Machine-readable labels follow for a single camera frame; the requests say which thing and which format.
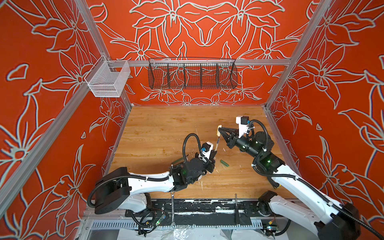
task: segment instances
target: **floral wall pattern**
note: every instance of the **floral wall pattern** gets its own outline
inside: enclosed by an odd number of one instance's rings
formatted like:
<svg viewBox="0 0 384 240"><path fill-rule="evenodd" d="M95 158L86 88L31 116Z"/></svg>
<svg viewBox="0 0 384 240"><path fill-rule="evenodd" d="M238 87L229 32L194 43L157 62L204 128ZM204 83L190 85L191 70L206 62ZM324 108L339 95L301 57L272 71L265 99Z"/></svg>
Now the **floral wall pattern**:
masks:
<svg viewBox="0 0 384 240"><path fill-rule="evenodd" d="M317 0L87 0L114 60L156 57L289 58ZM138 105L263 104L283 66L238 68L233 90L151 90L131 69L126 92Z"/></svg>
<svg viewBox="0 0 384 240"><path fill-rule="evenodd" d="M100 55L73 0L2 1L0 19L2 187ZM0 239L72 239L126 114L122 99L89 92L0 219Z"/></svg>
<svg viewBox="0 0 384 240"><path fill-rule="evenodd" d="M71 0L0 4L0 187L100 57Z"/></svg>
<svg viewBox="0 0 384 240"><path fill-rule="evenodd" d="M0 239L73 239L127 112L88 92L0 220Z"/></svg>
<svg viewBox="0 0 384 240"><path fill-rule="evenodd" d="M334 0L271 109L302 176L381 234L383 29L382 1Z"/></svg>

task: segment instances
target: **green object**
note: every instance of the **green object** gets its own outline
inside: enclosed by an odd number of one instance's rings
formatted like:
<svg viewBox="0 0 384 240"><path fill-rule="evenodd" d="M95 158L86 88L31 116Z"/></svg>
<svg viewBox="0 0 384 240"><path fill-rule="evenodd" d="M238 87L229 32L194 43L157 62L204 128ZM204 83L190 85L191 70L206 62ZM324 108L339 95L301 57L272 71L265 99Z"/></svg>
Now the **green object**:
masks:
<svg viewBox="0 0 384 240"><path fill-rule="evenodd" d="M175 163L177 163L177 162L180 162L181 160L183 160L184 159L184 157L181 157L181 158L179 158L178 160L176 160L176 161L174 161L173 163L171 163L171 164L175 164Z"/></svg>
<svg viewBox="0 0 384 240"><path fill-rule="evenodd" d="M158 226L167 216L165 214L161 215L161 217L159 218L159 220L157 220L155 226Z"/></svg>
<svg viewBox="0 0 384 240"><path fill-rule="evenodd" d="M221 162L224 166L229 167L229 164L226 163L226 162L224 162L223 160L220 159L220 162Z"/></svg>

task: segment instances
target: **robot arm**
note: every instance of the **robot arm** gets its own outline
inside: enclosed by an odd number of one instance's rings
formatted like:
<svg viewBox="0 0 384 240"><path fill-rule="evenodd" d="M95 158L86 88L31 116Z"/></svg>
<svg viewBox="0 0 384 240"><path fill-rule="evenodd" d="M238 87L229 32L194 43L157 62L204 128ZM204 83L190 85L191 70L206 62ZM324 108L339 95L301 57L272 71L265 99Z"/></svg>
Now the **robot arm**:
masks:
<svg viewBox="0 0 384 240"><path fill-rule="evenodd" d="M185 144L190 136L197 138L199 153L187 161ZM108 213L117 208L133 212L151 209L150 192L176 192L185 189L207 172L213 172L216 153L212 143L206 142L200 147L197 135L190 134L183 144L184 161L176 166L171 165L170 171L161 174L140 175L128 173L127 167L120 167L96 183L96 187L87 199L87 204L95 208L95 214ZM93 195L95 195L95 204L91 202Z"/></svg>
<svg viewBox="0 0 384 240"><path fill-rule="evenodd" d="M254 134L254 122L264 131ZM287 217L318 235L320 240L357 239L361 234L360 225L383 239L377 231L359 220L359 212L352 204L343 205L323 194L275 156L271 152L274 143L260 121L249 121L248 117L239 116L236 117L236 123L239 124L238 129L218 129L227 146L237 146L240 151L251 155L254 158L251 166L258 174L267 177L274 188L284 186L309 208L293 204L267 191L259 198L259 213L265 216L275 213ZM273 232L267 232L267 235L273 235Z"/></svg>

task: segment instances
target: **wooden table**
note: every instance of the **wooden table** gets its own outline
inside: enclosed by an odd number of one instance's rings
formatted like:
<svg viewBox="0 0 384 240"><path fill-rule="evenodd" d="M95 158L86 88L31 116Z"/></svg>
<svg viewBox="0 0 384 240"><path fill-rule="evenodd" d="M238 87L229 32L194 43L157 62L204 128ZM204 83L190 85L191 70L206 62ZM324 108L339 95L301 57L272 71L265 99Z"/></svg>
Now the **wooden table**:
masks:
<svg viewBox="0 0 384 240"><path fill-rule="evenodd" d="M135 106L129 115L124 134L113 159L110 172L127 167L129 172L154 174L165 172L170 164L182 157L182 145L187 134L196 133L201 143L216 144L217 126L238 128L236 116L258 119L267 127L275 142L272 152L283 159L280 148L270 130L264 111L259 106ZM255 125L255 133L261 131ZM186 146L189 159L198 151L197 142L191 137ZM220 160L229 164L223 166ZM253 158L237 147L229 149L222 137L216 154L213 173L176 192L175 198L234 198L256 199L267 190L284 198L296 198L284 187L273 189L267 179L251 168ZM170 193L151 192L151 197L170 198Z"/></svg>

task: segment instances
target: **basket divider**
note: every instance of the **basket divider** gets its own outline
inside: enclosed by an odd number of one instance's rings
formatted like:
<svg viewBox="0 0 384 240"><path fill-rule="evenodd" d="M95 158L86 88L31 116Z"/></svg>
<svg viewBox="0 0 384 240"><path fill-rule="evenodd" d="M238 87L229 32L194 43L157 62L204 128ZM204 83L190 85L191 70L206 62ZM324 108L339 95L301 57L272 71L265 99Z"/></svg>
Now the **basket divider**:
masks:
<svg viewBox="0 0 384 240"><path fill-rule="evenodd" d="M200 63L200 87L203 88L203 69Z"/></svg>
<svg viewBox="0 0 384 240"><path fill-rule="evenodd" d="M217 87L220 87L220 75L219 75L219 69L218 69L217 63L216 63L216 85Z"/></svg>
<svg viewBox="0 0 384 240"><path fill-rule="evenodd" d="M235 62L232 63L231 73L229 74L229 82L231 83L232 88L234 88L233 87L233 78L232 78L232 72L233 72L233 67L234 66L235 66Z"/></svg>
<svg viewBox="0 0 384 240"><path fill-rule="evenodd" d="M187 86L187 78L185 77L185 63L183 63L183 74L184 74L184 88Z"/></svg>
<svg viewBox="0 0 384 240"><path fill-rule="evenodd" d="M167 63L167 84L168 84L168 88L170 88L169 63Z"/></svg>

